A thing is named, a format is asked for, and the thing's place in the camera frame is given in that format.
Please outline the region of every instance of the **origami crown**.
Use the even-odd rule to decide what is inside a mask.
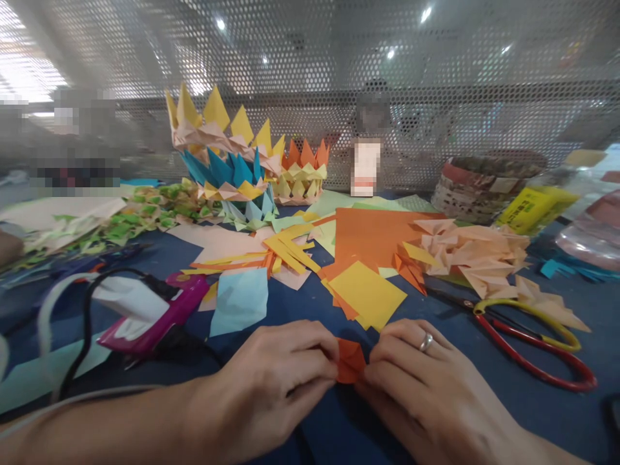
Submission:
[[[226,161],[211,149],[207,149],[207,154],[209,166],[187,150],[181,154],[190,175],[201,186],[198,199],[220,200],[220,216],[224,216],[225,222],[234,223],[238,231],[246,227],[259,229],[275,218],[273,190],[264,181],[265,169],[260,165],[258,149],[253,163],[232,153],[228,153]]]
[[[181,84],[178,106],[174,104],[168,90],[166,90],[166,102],[172,129],[172,144],[175,149],[180,152],[187,151],[205,164],[207,160],[204,147],[210,147],[216,154],[219,154],[220,150],[224,153],[238,153],[250,162],[254,161],[255,149],[257,149],[260,155],[260,166],[273,173],[273,176],[280,175],[284,135],[276,145],[271,146],[269,118],[255,137],[243,105],[231,122],[217,87],[211,92],[203,114],[196,111],[185,83]],[[232,133],[230,138],[224,134],[229,123]]]
[[[314,203],[323,193],[323,181],[327,178],[329,147],[325,141],[312,153],[307,140],[304,140],[302,153],[295,141],[291,140],[289,155],[282,158],[282,173],[275,187],[276,202],[282,205],[308,205]]]

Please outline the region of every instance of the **ring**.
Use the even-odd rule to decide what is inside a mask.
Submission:
[[[426,336],[424,336],[424,342],[421,343],[420,348],[418,350],[422,353],[426,352],[428,348],[430,347],[432,341],[433,341],[433,335],[431,333],[426,333]]]

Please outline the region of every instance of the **finger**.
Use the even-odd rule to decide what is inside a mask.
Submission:
[[[280,347],[288,352],[320,347],[335,362],[340,359],[338,340],[320,322],[296,321],[280,326],[277,334]]]
[[[420,346],[424,342],[424,338],[426,337],[426,329],[423,328],[417,322],[412,320],[399,320],[395,323],[387,325],[381,331],[381,338],[392,336],[398,339],[405,341],[411,347],[414,347],[419,351]],[[431,345],[428,346],[425,354],[432,358],[437,358],[439,360],[447,360],[449,355],[447,354],[449,349],[443,347],[439,340],[435,341],[435,335],[433,332],[428,331],[428,333],[433,336],[433,341]]]
[[[284,392],[288,393],[317,378],[335,380],[338,367],[321,350],[293,352],[278,364],[278,378],[284,382]]]
[[[449,464],[448,458],[429,438],[424,428],[393,399],[364,382],[355,384],[357,393],[375,411],[381,422],[420,464]]]
[[[295,392],[287,399],[285,407],[284,421],[289,431],[292,431],[310,414],[312,409],[329,391],[335,380],[315,379],[303,386],[298,387]]]
[[[370,363],[389,362],[427,386],[432,385],[438,373],[443,371],[443,362],[429,357],[406,342],[392,336],[381,336],[370,352]]]
[[[364,370],[364,380],[371,387],[394,399],[418,421],[428,418],[432,409],[436,408],[435,399],[428,387],[389,362],[370,363]]]

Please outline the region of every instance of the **yellow label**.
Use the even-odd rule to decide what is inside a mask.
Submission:
[[[557,187],[526,187],[497,220],[517,234],[535,236],[579,199]]]

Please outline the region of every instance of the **table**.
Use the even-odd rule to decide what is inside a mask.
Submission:
[[[298,207],[283,207],[280,214],[289,216],[297,210]],[[144,234],[139,241],[154,242],[156,245],[123,265],[159,278],[186,268],[200,252],[199,247],[159,231]],[[318,244],[313,249],[313,259],[321,266],[333,262],[332,257]],[[448,304],[422,296],[400,276],[389,280],[407,292],[408,297],[391,321],[400,318],[430,321],[471,359],[510,413],[526,429],[586,460],[608,462],[620,459],[619,441],[614,437],[614,431],[606,425],[602,409],[607,396],[620,393],[619,285],[591,284],[578,277],[556,276],[553,280],[547,280],[532,270],[522,270],[520,274],[541,284],[544,291],[562,295],[567,306],[592,328],[592,334],[577,335],[583,345],[577,356],[597,376],[599,387],[595,391],[579,395],[538,381],[504,356],[470,315],[459,313],[445,319],[446,311],[450,310]],[[32,297],[33,290],[29,289],[27,294]],[[58,302],[53,321],[54,348],[81,339],[80,304],[83,294],[82,287],[66,294]],[[315,274],[297,292],[276,280],[270,280],[267,317],[246,331],[218,336],[210,339],[209,343],[224,359],[228,359],[259,325],[280,325],[307,318],[321,321],[336,336],[360,342],[368,356],[378,340],[378,333],[372,329],[364,332],[356,322],[347,321],[343,312],[334,308],[331,301],[331,296]],[[118,319],[115,313],[98,304],[93,305],[92,314],[95,333],[108,328]],[[204,338],[209,334],[211,318],[212,312],[194,313],[187,322],[187,329]],[[10,323],[10,318],[0,318],[0,331],[4,331]],[[16,333],[10,345],[10,366],[35,358],[38,346],[34,326]],[[570,376],[568,368],[552,356],[519,342],[515,342],[514,346],[541,368],[560,376]],[[217,370],[216,364],[206,357],[184,360],[182,363],[149,362],[129,371],[122,370],[121,366],[122,358],[113,354],[104,364],[75,380],[72,393],[129,384],[175,384]],[[44,406],[46,401],[46,398],[41,398],[31,402],[0,416],[0,421],[24,415]],[[412,463],[404,448],[381,425],[351,386],[336,386],[328,392],[302,422],[302,431],[303,435],[294,435],[280,449],[257,459],[255,463]]]

